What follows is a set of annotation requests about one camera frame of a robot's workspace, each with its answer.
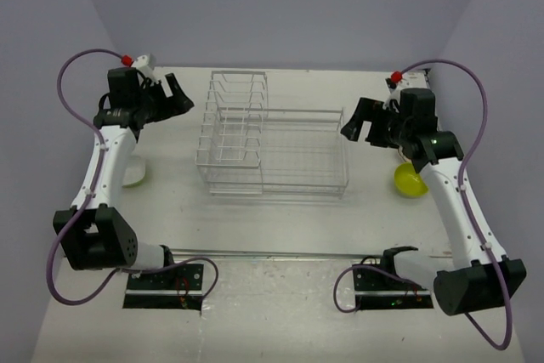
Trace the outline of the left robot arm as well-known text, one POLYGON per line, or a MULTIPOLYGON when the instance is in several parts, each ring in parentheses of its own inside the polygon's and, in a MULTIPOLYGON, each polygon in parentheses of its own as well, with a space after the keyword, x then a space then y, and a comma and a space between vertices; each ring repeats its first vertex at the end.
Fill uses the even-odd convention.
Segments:
POLYGON ((193 101, 176 76, 153 82, 136 68, 112 69, 109 93, 99 100, 93 154, 82 188, 67 210, 55 213, 53 226, 75 270, 147 270, 159 289, 169 288, 177 269, 161 245, 140 241, 117 209, 129 159, 144 126, 189 112, 193 101))

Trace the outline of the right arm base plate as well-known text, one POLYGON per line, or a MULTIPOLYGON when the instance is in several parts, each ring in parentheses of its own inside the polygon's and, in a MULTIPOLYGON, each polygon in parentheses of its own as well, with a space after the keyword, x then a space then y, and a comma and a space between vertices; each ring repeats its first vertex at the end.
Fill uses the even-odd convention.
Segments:
POLYGON ((353 271, 357 310, 432 309, 431 293, 415 284, 392 280, 375 271, 353 271))

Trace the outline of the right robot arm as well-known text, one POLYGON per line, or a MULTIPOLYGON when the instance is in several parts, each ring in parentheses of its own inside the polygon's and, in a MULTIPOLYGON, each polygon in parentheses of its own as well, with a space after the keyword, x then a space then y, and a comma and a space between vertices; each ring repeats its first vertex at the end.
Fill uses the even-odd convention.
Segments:
POLYGON ((414 247, 390 248, 382 254, 381 283, 390 289, 417 284, 433 293, 449 316, 510 309, 526 268, 508 257, 487 224, 455 134, 438 128, 433 92, 408 88, 388 102, 362 98, 341 134, 358 140, 364 122, 371 124, 366 142, 400 148, 411 160, 438 208, 452 251, 452 263, 445 265, 414 247))

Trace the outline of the lime green bowl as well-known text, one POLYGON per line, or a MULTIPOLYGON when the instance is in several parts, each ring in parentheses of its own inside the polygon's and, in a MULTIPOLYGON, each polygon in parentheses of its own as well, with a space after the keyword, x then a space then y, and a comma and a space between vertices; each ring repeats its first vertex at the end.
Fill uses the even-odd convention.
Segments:
POLYGON ((394 171, 394 186, 399 194, 409 198, 418 198, 428 193, 428 187, 416 173, 410 162, 404 162, 394 171))

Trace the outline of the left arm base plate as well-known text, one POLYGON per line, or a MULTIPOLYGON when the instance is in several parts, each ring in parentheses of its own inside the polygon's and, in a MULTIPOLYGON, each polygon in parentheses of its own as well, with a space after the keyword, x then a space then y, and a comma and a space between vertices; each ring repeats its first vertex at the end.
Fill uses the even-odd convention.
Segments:
POLYGON ((130 275, 122 307, 201 311, 203 276, 203 264, 186 264, 159 274, 130 275))

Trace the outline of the green bowl white inside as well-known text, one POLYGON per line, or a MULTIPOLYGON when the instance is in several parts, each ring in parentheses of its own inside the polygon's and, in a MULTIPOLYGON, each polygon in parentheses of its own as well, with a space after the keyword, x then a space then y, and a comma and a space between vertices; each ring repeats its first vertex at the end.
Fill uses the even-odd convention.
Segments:
POLYGON ((140 184, 146 175, 146 162, 141 156, 131 156, 124 172, 122 187, 129 188, 140 184))

